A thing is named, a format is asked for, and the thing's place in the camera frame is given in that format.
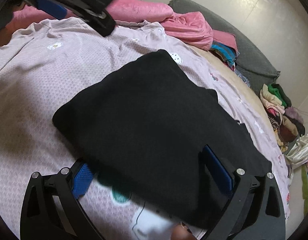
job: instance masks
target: black folded garment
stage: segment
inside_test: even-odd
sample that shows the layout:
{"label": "black folded garment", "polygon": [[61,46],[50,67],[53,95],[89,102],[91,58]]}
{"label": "black folded garment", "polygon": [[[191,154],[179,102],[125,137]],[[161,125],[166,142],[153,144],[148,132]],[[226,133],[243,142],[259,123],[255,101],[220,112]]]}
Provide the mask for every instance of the black folded garment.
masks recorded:
{"label": "black folded garment", "polygon": [[56,111],[53,123],[94,171],[205,229],[229,198],[200,161],[205,145],[232,165],[228,172],[271,172],[245,125],[218,104],[216,91],[192,83],[164,50],[84,89]]}

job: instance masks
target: floor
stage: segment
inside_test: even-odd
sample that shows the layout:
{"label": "floor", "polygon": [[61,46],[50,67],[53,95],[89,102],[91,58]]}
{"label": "floor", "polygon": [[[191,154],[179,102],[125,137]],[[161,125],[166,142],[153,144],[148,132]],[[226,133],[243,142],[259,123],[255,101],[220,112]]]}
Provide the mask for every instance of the floor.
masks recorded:
{"label": "floor", "polygon": [[[168,3],[170,0],[146,0]],[[242,31],[281,71],[294,106],[308,96],[308,16],[298,0],[193,0]]]}

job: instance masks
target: gray cushion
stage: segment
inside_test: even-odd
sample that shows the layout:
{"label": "gray cushion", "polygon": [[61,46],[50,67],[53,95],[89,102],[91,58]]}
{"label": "gray cushion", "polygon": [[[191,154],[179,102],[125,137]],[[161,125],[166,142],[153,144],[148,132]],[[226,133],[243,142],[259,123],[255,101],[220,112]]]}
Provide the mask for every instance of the gray cushion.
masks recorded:
{"label": "gray cushion", "polygon": [[256,94],[259,94],[263,84],[274,83],[279,77],[280,72],[272,66],[254,43],[222,17],[191,0],[171,0],[169,6],[176,13],[199,11],[212,29],[235,35],[238,51],[240,52],[236,60],[237,69],[249,79],[251,88]]}

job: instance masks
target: blue textured pad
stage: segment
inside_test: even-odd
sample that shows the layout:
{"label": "blue textured pad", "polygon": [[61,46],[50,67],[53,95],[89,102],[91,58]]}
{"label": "blue textured pad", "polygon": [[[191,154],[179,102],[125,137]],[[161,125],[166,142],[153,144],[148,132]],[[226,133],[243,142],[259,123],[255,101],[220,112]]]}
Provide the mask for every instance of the blue textured pad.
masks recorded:
{"label": "blue textured pad", "polygon": [[57,20],[64,19],[67,14],[67,10],[51,1],[48,0],[36,0],[37,3],[37,9],[42,10],[49,15],[55,17]]}
{"label": "blue textured pad", "polygon": [[89,188],[89,185],[93,180],[93,176],[94,174],[91,172],[91,170],[85,163],[78,171],[73,181],[74,187],[72,193],[76,199],[86,193],[87,189]]}
{"label": "blue textured pad", "polygon": [[217,187],[227,196],[231,195],[233,190],[233,180],[219,159],[215,156],[208,145],[203,148],[203,154],[206,159],[206,167],[211,173]]}

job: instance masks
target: mattress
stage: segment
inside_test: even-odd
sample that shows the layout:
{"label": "mattress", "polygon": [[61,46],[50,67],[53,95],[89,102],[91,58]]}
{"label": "mattress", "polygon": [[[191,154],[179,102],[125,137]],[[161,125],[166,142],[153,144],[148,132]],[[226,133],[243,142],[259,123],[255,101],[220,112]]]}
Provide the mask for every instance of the mattress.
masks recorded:
{"label": "mattress", "polygon": [[[119,23],[112,35],[103,38],[82,20],[69,18],[33,23],[16,31],[10,43],[0,48],[0,215],[16,236],[30,175],[57,173],[80,156],[52,125],[54,112],[79,91],[158,49],[177,55],[175,60],[188,78],[216,90],[219,104],[245,123],[255,147],[272,163],[288,217],[284,157],[264,113],[255,109],[248,92],[239,90],[243,84],[239,78],[242,84],[228,81],[220,66],[211,64],[213,60],[167,36],[159,23]],[[80,203],[107,240],[169,239],[179,223],[178,218],[97,176]],[[204,234],[199,228],[190,229],[198,238]]]}

